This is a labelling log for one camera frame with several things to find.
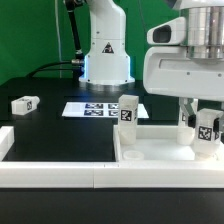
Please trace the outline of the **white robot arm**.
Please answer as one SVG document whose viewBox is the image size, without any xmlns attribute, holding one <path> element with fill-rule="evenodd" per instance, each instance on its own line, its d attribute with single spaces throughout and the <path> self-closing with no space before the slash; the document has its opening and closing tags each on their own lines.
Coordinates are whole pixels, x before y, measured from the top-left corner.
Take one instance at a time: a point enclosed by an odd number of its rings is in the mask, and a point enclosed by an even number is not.
<svg viewBox="0 0 224 224">
<path fill-rule="evenodd" d="M 179 16 L 147 32 L 143 85 L 150 94 L 175 96 L 193 123 L 192 98 L 224 103 L 224 0 L 164 0 Z M 72 27 L 79 81 L 92 87 L 132 83 L 125 51 L 126 15 L 113 0 L 64 0 L 70 20 L 77 7 L 88 5 L 91 48 L 81 50 Z"/>
</svg>

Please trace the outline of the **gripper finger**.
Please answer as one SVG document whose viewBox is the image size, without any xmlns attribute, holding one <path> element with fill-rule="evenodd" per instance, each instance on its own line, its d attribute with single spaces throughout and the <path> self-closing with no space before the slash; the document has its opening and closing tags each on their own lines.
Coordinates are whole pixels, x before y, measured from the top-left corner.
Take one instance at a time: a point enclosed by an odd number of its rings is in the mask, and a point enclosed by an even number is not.
<svg viewBox="0 0 224 224">
<path fill-rule="evenodd" d="M 185 126 L 190 128 L 196 127 L 196 112 L 198 108 L 198 100 L 193 98 L 180 98 L 180 120 Z"/>
<path fill-rule="evenodd" d="M 221 109 L 218 111 L 217 117 L 213 123 L 214 132 L 224 132 L 224 103 L 221 104 Z"/>
</svg>

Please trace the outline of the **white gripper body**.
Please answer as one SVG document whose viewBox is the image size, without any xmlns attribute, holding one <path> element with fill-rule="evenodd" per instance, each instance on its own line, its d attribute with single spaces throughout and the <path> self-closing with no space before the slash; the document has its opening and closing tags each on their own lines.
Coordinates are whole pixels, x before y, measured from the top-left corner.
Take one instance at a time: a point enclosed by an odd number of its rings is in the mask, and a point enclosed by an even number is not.
<svg viewBox="0 0 224 224">
<path fill-rule="evenodd" d="M 189 59 L 184 47 L 152 47 L 144 59 L 150 94 L 224 101 L 224 59 Z"/>
</svg>

